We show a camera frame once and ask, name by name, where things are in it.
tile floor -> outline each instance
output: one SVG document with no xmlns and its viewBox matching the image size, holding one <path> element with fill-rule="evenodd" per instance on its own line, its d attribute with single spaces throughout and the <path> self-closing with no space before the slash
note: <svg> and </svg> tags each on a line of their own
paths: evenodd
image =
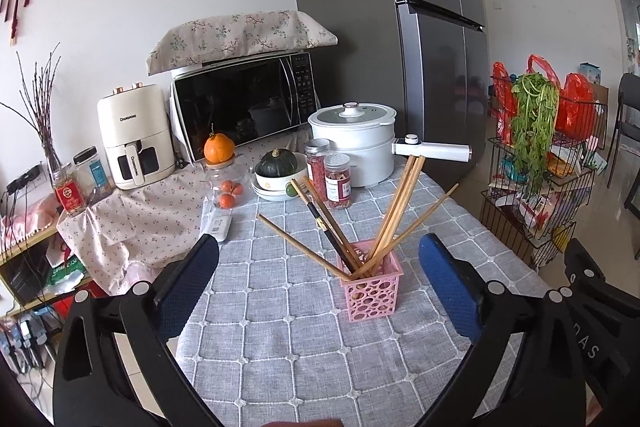
<svg viewBox="0 0 640 427">
<path fill-rule="evenodd" d="M 491 136 L 494 128 L 490 123 L 487 134 Z M 482 160 L 465 178 L 456 190 L 453 198 L 471 214 L 480 216 L 482 206 L 481 192 L 486 189 L 491 168 L 491 145 L 488 144 Z M 574 237 L 591 253 L 607 277 L 607 282 L 620 289 L 640 296 L 640 261 L 634 260 L 634 254 L 640 247 L 640 221 L 623 208 L 623 201 L 640 168 L 640 158 L 620 152 L 618 164 L 610 188 L 607 188 L 609 171 L 596 178 L 590 203 L 577 214 L 577 226 Z M 559 255 L 540 270 L 540 277 L 551 287 L 566 285 L 564 262 Z M 161 414 L 145 378 L 136 363 L 132 350 L 124 335 L 117 335 L 116 341 L 127 373 L 140 399 L 141 404 L 150 411 Z M 168 347 L 175 356 L 177 338 L 171 339 Z M 43 413 L 51 419 L 51 400 L 53 364 L 47 365 L 42 376 L 44 382 L 36 403 Z M 21 377 L 25 391 L 34 398 L 40 387 L 40 374 L 32 372 L 31 381 Z"/>
</svg>

green fruit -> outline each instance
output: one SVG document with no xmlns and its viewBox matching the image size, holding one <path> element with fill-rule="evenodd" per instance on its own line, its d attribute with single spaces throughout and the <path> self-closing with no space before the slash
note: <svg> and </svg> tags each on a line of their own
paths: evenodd
<svg viewBox="0 0 640 427">
<path fill-rule="evenodd" d="M 285 190 L 287 191 L 287 196 L 289 198 L 295 198 L 298 195 L 295 188 L 293 188 L 293 185 L 291 185 L 290 183 L 287 183 Z"/>
<path fill-rule="evenodd" d="M 264 178 L 284 178 L 298 172 L 298 159 L 287 149 L 274 149 L 255 166 L 255 173 Z"/>
</svg>

blue box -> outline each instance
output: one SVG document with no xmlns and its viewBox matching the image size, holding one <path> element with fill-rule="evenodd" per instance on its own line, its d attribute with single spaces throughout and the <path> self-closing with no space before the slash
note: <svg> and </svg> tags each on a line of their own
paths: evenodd
<svg viewBox="0 0 640 427">
<path fill-rule="evenodd" d="M 588 62 L 584 62 L 580 64 L 580 70 L 578 70 L 578 73 L 582 74 L 583 76 L 586 76 L 587 80 L 591 84 L 600 85 L 600 68 L 599 67 L 594 66 L 593 64 L 590 64 Z"/>
</svg>

pink basket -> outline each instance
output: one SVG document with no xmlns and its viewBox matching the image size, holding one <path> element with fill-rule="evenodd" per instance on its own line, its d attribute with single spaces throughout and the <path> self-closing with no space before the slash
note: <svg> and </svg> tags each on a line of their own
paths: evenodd
<svg viewBox="0 0 640 427">
<path fill-rule="evenodd" d="M 359 250 L 364 255 L 374 243 L 375 240 L 369 239 L 353 243 L 353 246 L 356 251 Z M 340 256 L 337 256 L 337 259 L 338 267 L 345 271 L 346 267 Z M 375 317 L 385 317 L 396 311 L 398 282 L 403 273 L 398 258 L 392 250 L 385 256 L 376 276 L 353 282 L 340 281 L 340 285 L 344 288 L 344 297 L 347 299 L 349 321 L 360 322 Z"/>
</svg>

bowl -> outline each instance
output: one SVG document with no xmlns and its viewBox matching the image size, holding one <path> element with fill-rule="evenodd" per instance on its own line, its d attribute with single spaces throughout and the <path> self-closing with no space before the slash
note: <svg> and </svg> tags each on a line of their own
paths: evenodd
<svg viewBox="0 0 640 427">
<path fill-rule="evenodd" d="M 284 192 L 291 180 L 295 179 L 298 183 L 302 183 L 302 178 L 306 176 L 306 156 L 299 152 L 294 152 L 294 155 L 298 160 L 298 172 L 282 178 L 265 178 L 256 173 L 255 180 L 258 182 L 258 186 L 264 190 Z"/>
<path fill-rule="evenodd" d="M 293 197 L 289 196 L 286 190 L 264 190 L 258 185 L 255 174 L 251 175 L 251 188 L 259 198 L 267 201 L 289 201 L 298 197 L 297 194 Z"/>
</svg>

